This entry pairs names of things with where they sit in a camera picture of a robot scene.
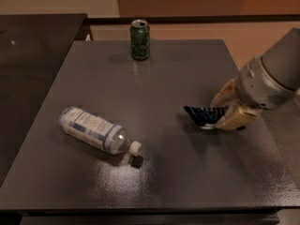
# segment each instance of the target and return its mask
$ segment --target black counter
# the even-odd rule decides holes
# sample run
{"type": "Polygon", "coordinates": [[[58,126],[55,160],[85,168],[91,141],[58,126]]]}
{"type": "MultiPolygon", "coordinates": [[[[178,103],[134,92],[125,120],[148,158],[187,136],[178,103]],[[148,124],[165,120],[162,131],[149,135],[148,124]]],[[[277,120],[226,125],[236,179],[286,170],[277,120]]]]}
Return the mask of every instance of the black counter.
{"type": "Polygon", "coordinates": [[[0,186],[73,40],[87,34],[85,14],[0,16],[0,186]]]}

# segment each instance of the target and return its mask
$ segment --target can lid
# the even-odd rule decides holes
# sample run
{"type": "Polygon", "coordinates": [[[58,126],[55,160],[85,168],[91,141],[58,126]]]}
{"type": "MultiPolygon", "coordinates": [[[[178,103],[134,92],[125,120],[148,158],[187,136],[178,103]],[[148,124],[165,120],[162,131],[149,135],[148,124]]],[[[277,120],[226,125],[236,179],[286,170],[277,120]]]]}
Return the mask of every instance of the can lid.
{"type": "Polygon", "coordinates": [[[142,19],[135,20],[131,23],[131,26],[134,26],[136,28],[143,28],[148,25],[149,25],[148,21],[142,19]]]}
{"type": "Polygon", "coordinates": [[[129,153],[132,156],[137,157],[140,153],[141,148],[142,144],[140,142],[134,141],[129,148],[129,153]]]}

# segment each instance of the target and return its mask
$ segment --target plastic bottle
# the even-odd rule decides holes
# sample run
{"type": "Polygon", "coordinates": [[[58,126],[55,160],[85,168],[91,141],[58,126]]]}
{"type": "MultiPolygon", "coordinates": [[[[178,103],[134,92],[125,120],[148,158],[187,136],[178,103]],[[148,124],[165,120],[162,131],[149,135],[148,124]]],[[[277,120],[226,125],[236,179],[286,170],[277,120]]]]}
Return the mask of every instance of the plastic bottle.
{"type": "Polygon", "coordinates": [[[65,108],[59,124],[66,134],[111,155],[129,152],[137,157],[142,147],[137,141],[129,141],[122,126],[112,124],[77,107],[65,108]]]}

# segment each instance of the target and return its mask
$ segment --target blue object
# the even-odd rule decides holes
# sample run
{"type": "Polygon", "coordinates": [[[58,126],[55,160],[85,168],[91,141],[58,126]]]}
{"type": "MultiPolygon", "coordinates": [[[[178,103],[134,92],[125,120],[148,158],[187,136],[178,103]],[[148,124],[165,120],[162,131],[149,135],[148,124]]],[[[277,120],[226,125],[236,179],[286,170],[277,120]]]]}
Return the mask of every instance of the blue object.
{"type": "Polygon", "coordinates": [[[210,107],[201,107],[194,108],[185,106],[184,109],[191,117],[191,119],[196,123],[196,125],[203,129],[212,129],[215,128],[214,124],[220,119],[227,108],[210,108],[210,107]]]}

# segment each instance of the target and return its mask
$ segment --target green can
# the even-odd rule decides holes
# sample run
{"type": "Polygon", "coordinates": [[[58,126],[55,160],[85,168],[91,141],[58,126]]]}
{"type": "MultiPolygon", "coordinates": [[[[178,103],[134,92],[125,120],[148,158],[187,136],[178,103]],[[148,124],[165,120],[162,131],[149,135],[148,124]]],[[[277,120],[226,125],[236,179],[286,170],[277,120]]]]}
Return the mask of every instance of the green can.
{"type": "Polygon", "coordinates": [[[131,54],[134,59],[145,60],[150,56],[150,27],[146,20],[131,23],[131,54]]]}

